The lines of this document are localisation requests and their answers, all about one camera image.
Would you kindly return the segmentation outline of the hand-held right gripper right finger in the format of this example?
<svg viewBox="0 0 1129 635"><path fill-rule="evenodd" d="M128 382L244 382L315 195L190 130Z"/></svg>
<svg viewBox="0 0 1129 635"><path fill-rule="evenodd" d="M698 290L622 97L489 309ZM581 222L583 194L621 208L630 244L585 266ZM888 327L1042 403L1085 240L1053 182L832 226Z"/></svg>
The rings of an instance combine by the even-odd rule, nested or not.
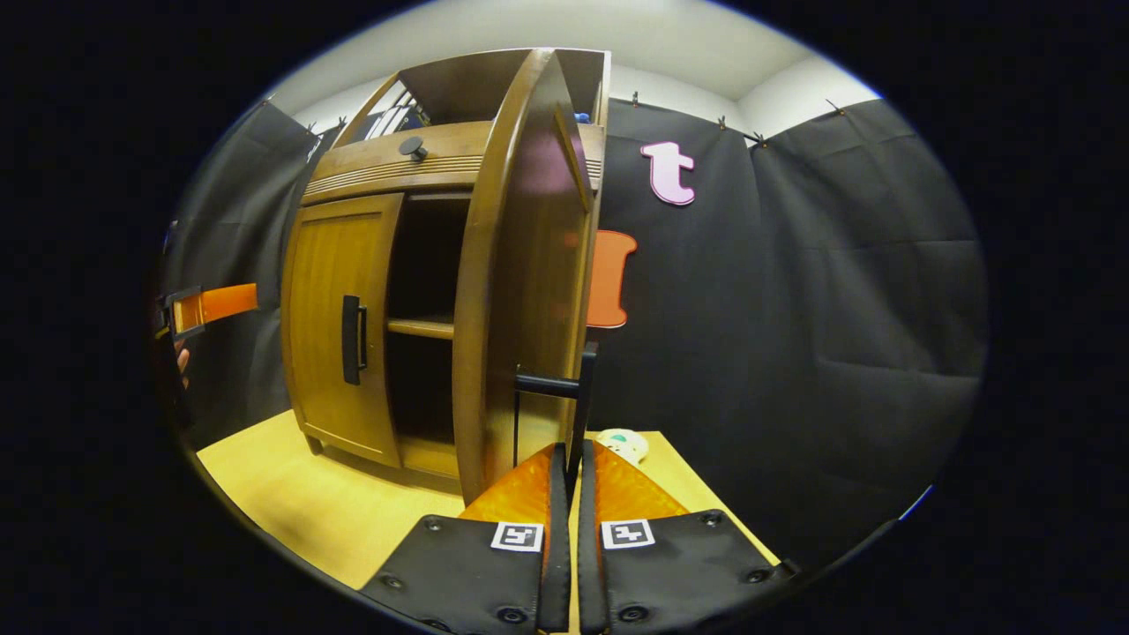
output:
<svg viewBox="0 0 1129 635"><path fill-rule="evenodd" d="M690 511L609 446L583 446L578 610L584 634L711 634L799 579L723 508Z"/></svg>

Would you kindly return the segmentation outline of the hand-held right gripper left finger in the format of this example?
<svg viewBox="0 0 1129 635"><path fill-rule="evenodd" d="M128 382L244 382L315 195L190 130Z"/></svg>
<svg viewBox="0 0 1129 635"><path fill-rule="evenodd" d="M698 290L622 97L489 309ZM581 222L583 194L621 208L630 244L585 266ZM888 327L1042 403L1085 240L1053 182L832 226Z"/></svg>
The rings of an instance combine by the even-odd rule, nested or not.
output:
<svg viewBox="0 0 1129 635"><path fill-rule="evenodd" d="M524 459L456 516L423 515L362 594L425 630L568 630L564 446Z"/></svg>

